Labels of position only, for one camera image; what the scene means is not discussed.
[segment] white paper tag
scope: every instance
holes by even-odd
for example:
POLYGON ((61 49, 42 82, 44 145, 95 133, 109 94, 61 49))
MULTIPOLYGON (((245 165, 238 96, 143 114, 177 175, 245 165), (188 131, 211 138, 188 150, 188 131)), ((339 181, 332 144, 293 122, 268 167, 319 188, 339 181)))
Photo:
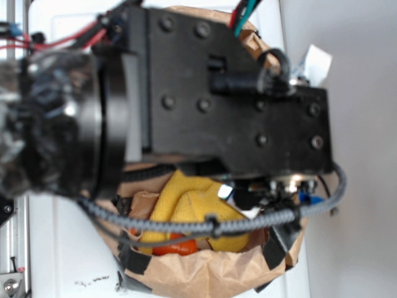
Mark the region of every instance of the white paper tag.
POLYGON ((332 55, 310 45, 307 54, 300 60, 292 71, 292 78, 304 77, 312 87, 321 87, 329 73, 332 63, 332 55))

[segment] brown paper bag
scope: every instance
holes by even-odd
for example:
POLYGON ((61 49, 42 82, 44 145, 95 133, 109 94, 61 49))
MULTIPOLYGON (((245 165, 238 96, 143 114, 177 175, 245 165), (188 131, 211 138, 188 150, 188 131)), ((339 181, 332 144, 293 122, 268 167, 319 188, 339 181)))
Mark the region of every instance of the brown paper bag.
MULTIPOLYGON (((99 201, 98 204, 117 212, 110 201, 99 201)), ((124 231, 110 223, 102 223, 116 235, 124 231)), ((100 230, 98 232, 113 255, 121 262, 127 278, 138 281, 153 294, 177 298, 229 298, 268 284, 296 265, 304 235, 302 230, 289 251, 286 251, 284 257, 274 266, 268 264, 272 256, 264 254, 266 245, 255 245, 269 238, 266 229, 251 234, 252 241, 244 252, 219 253, 202 250, 189 256, 147 256, 132 247, 120 245, 100 230)))
MULTIPOLYGON (((182 6, 168 9, 225 24, 230 21, 229 14, 219 11, 182 6)), ((255 31, 256 28, 248 22, 243 27, 240 40, 256 59, 270 47, 256 35, 255 31)), ((277 60, 269 55, 265 67, 278 68, 278 66, 277 60)), ((128 170, 150 166, 152 165, 131 165, 128 170)), ((161 192, 171 174, 120 186, 118 193, 122 197, 138 196, 142 199, 148 196, 149 198, 147 206, 141 204, 142 200, 133 203, 132 216, 149 218, 148 214, 153 210, 155 194, 161 192)), ((99 201, 98 204, 117 213, 110 201, 99 201)), ((111 223, 103 221, 102 223, 116 235, 128 232, 111 223)), ((306 221, 302 220, 301 224, 305 226, 306 221)), ((252 232, 248 245, 240 253, 202 250, 189 256, 144 255, 130 246, 120 245, 117 240, 102 231, 98 230, 98 232, 122 265, 125 278, 133 281, 135 289, 166 297, 227 298, 266 285, 281 276, 286 269, 296 265, 304 229, 300 232, 295 230, 295 236, 287 239, 289 242, 294 240, 291 245, 284 243, 282 229, 283 227, 272 227, 252 232)), ((134 240, 139 239, 139 235, 134 236, 130 233, 124 235, 134 240)))

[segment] screw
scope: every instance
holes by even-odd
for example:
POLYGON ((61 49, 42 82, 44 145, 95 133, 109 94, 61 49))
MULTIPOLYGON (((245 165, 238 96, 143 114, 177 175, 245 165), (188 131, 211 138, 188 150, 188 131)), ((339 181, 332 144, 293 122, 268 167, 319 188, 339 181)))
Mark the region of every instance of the screw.
POLYGON ((275 191, 276 189, 277 189, 277 182, 275 182, 275 181, 271 181, 270 182, 270 189, 272 190, 272 191, 275 191))
POLYGON ((198 109, 203 113, 209 112, 211 109, 211 102, 208 99, 201 99, 198 101, 198 109))
POLYGON ((257 101, 257 102, 255 103, 255 106, 256 106, 257 110, 260 111, 260 112, 262 112, 262 111, 265 110, 266 105, 267 105, 267 104, 266 104, 266 102, 264 102, 264 101, 257 101))
POLYGON ((12 211, 12 207, 11 206, 7 205, 7 206, 4 207, 4 212, 5 213, 11 213, 11 211, 12 211))
POLYGON ((256 142, 260 147, 263 147, 267 143, 267 137, 264 135, 258 135, 256 137, 256 142))
POLYGON ((320 150, 324 147, 324 140, 319 135, 316 135, 311 139, 311 145, 313 146, 314 149, 320 150))
POLYGON ((313 117, 318 117, 320 116, 321 113, 321 107, 319 106, 319 104, 311 104, 309 106, 309 114, 313 117))
POLYGON ((101 17, 100 18, 100 23, 104 26, 108 26, 110 23, 110 19, 108 17, 101 17))
POLYGON ((15 294, 18 291, 19 288, 19 284, 17 281, 13 280, 13 279, 9 279, 8 281, 6 281, 6 283, 4 284, 4 290, 6 291, 6 293, 11 296, 13 294, 15 294))
POLYGON ((312 194, 314 193, 314 188, 316 187, 316 183, 314 180, 309 180, 308 181, 308 193, 312 194))
POLYGON ((207 22, 199 22, 196 25, 195 32, 200 38, 207 38, 211 34, 211 27, 207 22))
POLYGON ((162 17, 159 24, 165 32, 171 32, 174 30, 174 20, 169 16, 162 17))
POLYGON ((37 71, 38 71, 39 67, 37 64, 31 64, 29 65, 29 67, 27 68, 27 71, 31 74, 34 75, 37 71))
POLYGON ((173 110, 176 107, 176 100, 173 96, 165 95, 162 99, 162 102, 163 102, 163 106, 167 110, 173 110))

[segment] black metal bracket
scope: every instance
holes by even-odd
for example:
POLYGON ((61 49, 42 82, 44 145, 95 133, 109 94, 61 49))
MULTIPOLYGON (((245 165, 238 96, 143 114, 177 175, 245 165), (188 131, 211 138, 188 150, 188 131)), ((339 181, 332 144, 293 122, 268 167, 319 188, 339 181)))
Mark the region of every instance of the black metal bracket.
POLYGON ((0 227, 2 227, 15 212, 15 201, 0 197, 0 227))
POLYGON ((263 70, 227 26, 138 7, 129 22, 129 52, 146 74, 144 162, 174 163, 189 175, 224 181, 332 171, 325 90, 214 93, 216 75, 241 74, 236 82, 245 88, 263 70))

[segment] metal frame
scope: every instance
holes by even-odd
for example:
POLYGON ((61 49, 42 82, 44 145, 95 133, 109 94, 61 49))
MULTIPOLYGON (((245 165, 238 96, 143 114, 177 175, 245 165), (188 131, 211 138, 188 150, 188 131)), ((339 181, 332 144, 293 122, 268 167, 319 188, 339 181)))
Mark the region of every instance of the metal frame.
MULTIPOLYGON (((0 0, 0 19, 22 25, 28 32, 28 11, 32 0, 0 0)), ((23 50, 7 49, 6 58, 23 56, 23 50)), ((15 214, 0 228, 0 298, 23 298, 30 289, 29 197, 15 201, 15 214), (14 281, 15 290, 7 293, 5 285, 14 281)))

